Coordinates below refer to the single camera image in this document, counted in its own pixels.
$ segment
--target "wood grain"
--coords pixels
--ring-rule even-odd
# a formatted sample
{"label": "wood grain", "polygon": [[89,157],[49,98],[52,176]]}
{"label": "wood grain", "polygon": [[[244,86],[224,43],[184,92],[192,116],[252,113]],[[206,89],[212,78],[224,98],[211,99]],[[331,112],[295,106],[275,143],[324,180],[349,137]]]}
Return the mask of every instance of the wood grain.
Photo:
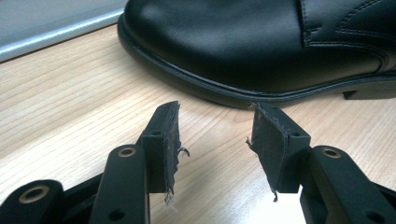
{"label": "wood grain", "polygon": [[[116,27],[0,64],[0,203],[36,179],[69,189],[134,143],[155,108],[180,101],[191,157],[180,158],[173,207],[151,195],[152,223],[304,223],[298,195],[273,194],[245,144],[252,111],[215,105],[162,83],[121,47]],[[370,179],[396,189],[396,99],[329,95],[283,108],[311,146],[349,153]]]}

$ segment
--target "light wood surface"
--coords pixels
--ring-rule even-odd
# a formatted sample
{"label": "light wood surface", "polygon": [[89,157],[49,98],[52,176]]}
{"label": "light wood surface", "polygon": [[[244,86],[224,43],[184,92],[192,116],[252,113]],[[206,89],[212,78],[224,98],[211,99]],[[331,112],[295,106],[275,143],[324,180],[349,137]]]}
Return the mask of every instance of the light wood surface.
{"label": "light wood surface", "polygon": [[[298,195],[272,202],[245,143],[253,112],[161,82],[125,52],[115,26],[0,64],[0,203],[33,180],[69,189],[102,173],[111,149],[135,143],[156,107],[175,100],[191,157],[180,158],[173,207],[151,195],[152,223],[304,223]],[[341,148],[371,180],[396,189],[396,99],[337,94],[283,109],[312,147]]]}

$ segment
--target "shoe sole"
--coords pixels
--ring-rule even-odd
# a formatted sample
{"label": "shoe sole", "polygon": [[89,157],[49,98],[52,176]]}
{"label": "shoe sole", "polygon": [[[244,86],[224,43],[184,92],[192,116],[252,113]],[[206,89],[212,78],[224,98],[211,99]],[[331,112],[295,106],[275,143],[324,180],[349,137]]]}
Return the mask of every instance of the shoe sole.
{"label": "shoe sole", "polygon": [[119,39],[134,58],[154,68],[153,74],[165,82],[188,93],[221,105],[250,108],[252,104],[265,102],[273,105],[290,105],[304,99],[324,94],[342,92],[347,100],[388,99],[396,97],[396,71],[383,74],[366,74],[340,79],[298,91],[269,93],[246,91],[222,85],[192,74],[161,57],[139,47],[124,28],[123,15],[118,22]]}

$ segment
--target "shoe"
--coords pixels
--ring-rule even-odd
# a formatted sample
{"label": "shoe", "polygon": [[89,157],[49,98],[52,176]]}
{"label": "shoe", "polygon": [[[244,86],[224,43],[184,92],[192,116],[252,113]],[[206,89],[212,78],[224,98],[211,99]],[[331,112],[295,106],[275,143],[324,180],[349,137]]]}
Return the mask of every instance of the shoe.
{"label": "shoe", "polygon": [[396,97],[395,0],[130,0],[121,44],[159,77],[235,107]]}

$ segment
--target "black leather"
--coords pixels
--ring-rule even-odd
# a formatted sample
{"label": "black leather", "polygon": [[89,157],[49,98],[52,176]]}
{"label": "black leather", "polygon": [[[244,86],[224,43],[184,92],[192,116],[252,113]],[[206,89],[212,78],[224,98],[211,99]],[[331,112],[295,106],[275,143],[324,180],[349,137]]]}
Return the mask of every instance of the black leather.
{"label": "black leather", "polygon": [[120,22],[157,61],[230,90],[396,76],[395,0],[131,0]]}

